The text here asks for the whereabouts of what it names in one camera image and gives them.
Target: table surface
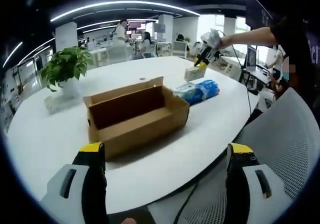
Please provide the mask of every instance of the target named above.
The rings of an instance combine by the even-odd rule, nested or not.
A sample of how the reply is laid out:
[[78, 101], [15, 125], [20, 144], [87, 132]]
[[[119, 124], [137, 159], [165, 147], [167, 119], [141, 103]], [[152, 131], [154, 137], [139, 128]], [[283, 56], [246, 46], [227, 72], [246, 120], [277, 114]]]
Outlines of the table surface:
[[[103, 66], [80, 79], [84, 96], [164, 76], [164, 85], [184, 82], [193, 63], [178, 57], [155, 57]], [[220, 94], [190, 108], [186, 126], [158, 141], [152, 148], [106, 164], [106, 210], [119, 213], [156, 201], [180, 188], [207, 168], [232, 142], [250, 116], [247, 89], [235, 80], [207, 69]], [[71, 164], [88, 143], [87, 110], [81, 103], [49, 115], [43, 89], [26, 99], [8, 131], [7, 149], [27, 191], [38, 201], [48, 181], [65, 164]], [[249, 93], [251, 107], [259, 96]]]
[[[245, 58], [239, 58], [239, 61], [236, 57], [232, 57], [232, 56], [222, 56], [221, 58], [225, 60], [227, 63], [230, 63], [232, 65], [238, 66], [239, 61], [241, 66], [243, 66], [245, 63]], [[247, 71], [250, 72], [252, 76], [256, 77], [258, 80], [260, 80], [264, 84], [268, 84], [270, 82], [269, 78], [266, 75], [264, 75], [263, 71], [259, 67], [256, 67], [255, 70], [247, 70]]]

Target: ceiling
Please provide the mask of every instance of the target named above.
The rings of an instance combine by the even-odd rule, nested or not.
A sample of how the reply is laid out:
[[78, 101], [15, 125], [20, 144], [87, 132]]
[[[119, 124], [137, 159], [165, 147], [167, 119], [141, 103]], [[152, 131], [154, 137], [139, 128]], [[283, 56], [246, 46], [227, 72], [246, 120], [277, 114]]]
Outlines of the ceiling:
[[[121, 18], [139, 19], [151, 18], [155, 15], [173, 13], [175, 17], [194, 16], [183, 10], [172, 9], [167, 6], [156, 6], [146, 3], [126, 3], [101, 5], [79, 10], [63, 16], [56, 21], [50, 20], [60, 14], [79, 7], [114, 1], [144, 1], [162, 3], [192, 10], [196, 6], [206, 5], [235, 5], [244, 7], [246, 0], [0, 0], [2, 16], [6, 17], [5, 32], [0, 35], [2, 63], [15, 46], [23, 41], [23, 45], [12, 55], [5, 68], [13, 67], [30, 51], [53, 37], [55, 28], [65, 23], [74, 21], [78, 27], [83, 27], [98, 22], [118, 20]], [[195, 12], [207, 14], [217, 12], [218, 8], [198, 8]], [[244, 15], [243, 10], [226, 8], [223, 13], [231, 12], [232, 15]]]

